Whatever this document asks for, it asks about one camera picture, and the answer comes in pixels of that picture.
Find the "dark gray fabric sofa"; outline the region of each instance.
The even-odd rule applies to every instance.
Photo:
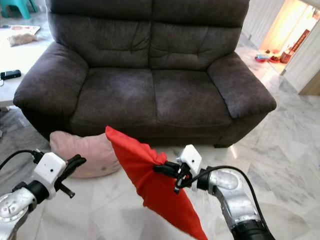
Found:
[[[249,0],[46,0],[55,40],[14,104],[46,138],[109,125],[149,144],[227,147],[276,102],[234,52]]]

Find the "teal chair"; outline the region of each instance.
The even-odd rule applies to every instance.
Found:
[[[2,12],[3,12],[3,16],[5,18],[8,18],[8,13],[6,10],[7,6],[17,6],[23,16],[23,18],[25,19],[29,19],[30,17],[30,13],[28,11],[27,8],[27,2],[28,0],[0,0],[1,1],[1,8],[2,8]],[[34,12],[36,13],[38,11],[37,6],[35,5],[33,0],[29,0],[31,3],[31,6],[34,10]]]

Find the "pink cushion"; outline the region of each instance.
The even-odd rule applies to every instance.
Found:
[[[77,154],[86,158],[86,163],[71,175],[74,178],[105,176],[121,168],[105,133],[80,137],[64,131],[54,131],[50,134],[50,147],[52,152],[64,160]]]

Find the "wire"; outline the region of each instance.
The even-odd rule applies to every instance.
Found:
[[[226,165],[222,165],[222,166],[215,166],[215,167],[210,167],[210,169],[207,169],[207,170],[204,170],[203,172],[201,172],[200,174],[198,174],[197,176],[193,177],[192,179],[190,180],[187,180],[185,181],[183,184],[181,185],[178,185],[177,182],[175,182],[175,186],[178,188],[178,189],[182,189],[182,188],[185,188],[185,187],[188,187],[190,186],[194,181],[198,180],[199,178],[201,178],[202,176],[208,174],[208,173],[211,173],[212,171],[215,171],[215,170],[219,170],[219,169],[232,169],[232,170],[236,170],[237,172],[241,173],[241,175],[244,177],[245,181],[248,183],[249,185],[249,188],[250,188],[250,191],[251,191],[251,194],[252,194],[252,197],[253,197],[253,201],[254,201],[254,204],[256,206],[256,209],[260,215],[260,218],[261,218],[261,221],[265,227],[265,229],[271,234],[269,228],[268,228],[268,225],[266,223],[266,220],[264,218],[264,215],[262,214],[262,211],[260,209],[260,206],[259,206],[259,203],[258,203],[258,200],[257,200],[257,196],[256,196],[256,193],[255,193],[255,190],[249,180],[249,178],[246,176],[246,174],[241,171],[239,168],[236,168],[234,166],[226,166]]]
[[[11,154],[10,156],[8,156],[6,158],[6,160],[4,160],[3,163],[1,163],[0,165],[0,171],[1,169],[4,167],[4,165],[6,165],[7,162],[9,162],[10,159],[12,159],[14,156],[18,155],[18,154],[22,154],[22,153],[30,153],[30,154],[33,154],[34,151],[31,151],[31,150],[19,150],[19,151],[16,151],[14,152],[13,154]]]

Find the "red cloth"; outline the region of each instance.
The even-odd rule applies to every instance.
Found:
[[[153,171],[164,164],[167,156],[159,155],[148,144],[142,144],[109,126],[106,137],[111,141],[116,157],[127,176],[143,198],[143,206],[161,215],[173,226],[198,240],[207,240],[199,217],[185,191],[174,193],[175,179]]]

